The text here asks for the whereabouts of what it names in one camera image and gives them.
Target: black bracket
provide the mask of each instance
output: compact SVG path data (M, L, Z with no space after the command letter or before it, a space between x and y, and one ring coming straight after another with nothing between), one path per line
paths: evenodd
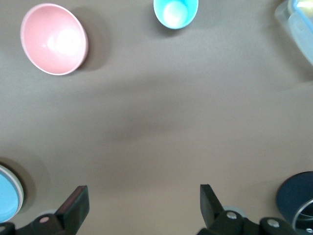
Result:
M297 235L286 221L266 217L255 224L235 211L225 211L210 185L200 187L201 213L206 228L198 235Z
M88 213L88 188L79 186L54 214L41 215L17 230L13 223L0 223L0 235L75 235Z

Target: bolt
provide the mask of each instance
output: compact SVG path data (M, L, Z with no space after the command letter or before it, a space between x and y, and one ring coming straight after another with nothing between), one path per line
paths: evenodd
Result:
M270 226L272 226L274 228L279 228L279 223L276 220L274 220L274 219L269 219L268 220L268 225L270 225Z
M49 220L49 217L48 216L45 216L45 217L42 217L40 220L39 220L39 223L43 224L45 222L47 222Z
M234 212L229 211L226 215L230 219L237 219L237 215Z

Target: pink bowl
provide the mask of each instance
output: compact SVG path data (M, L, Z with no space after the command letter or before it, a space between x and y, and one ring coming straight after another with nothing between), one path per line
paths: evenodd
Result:
M65 8L39 4L25 15L21 42L29 60L42 71L64 75L76 70L88 51L86 32Z

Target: round blue container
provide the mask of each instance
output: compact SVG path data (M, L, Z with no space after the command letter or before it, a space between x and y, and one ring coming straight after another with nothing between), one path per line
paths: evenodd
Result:
M284 218L299 234L313 233L313 172L288 178L279 188L276 204Z
M157 19L166 27L180 29L189 25L198 10L199 0L154 0Z
M0 165L0 223L15 216L22 207L23 189L18 178Z

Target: blue lid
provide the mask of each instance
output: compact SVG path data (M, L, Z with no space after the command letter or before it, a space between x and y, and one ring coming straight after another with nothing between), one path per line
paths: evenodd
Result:
M0 223L11 219L22 206L20 182L12 174L0 166Z

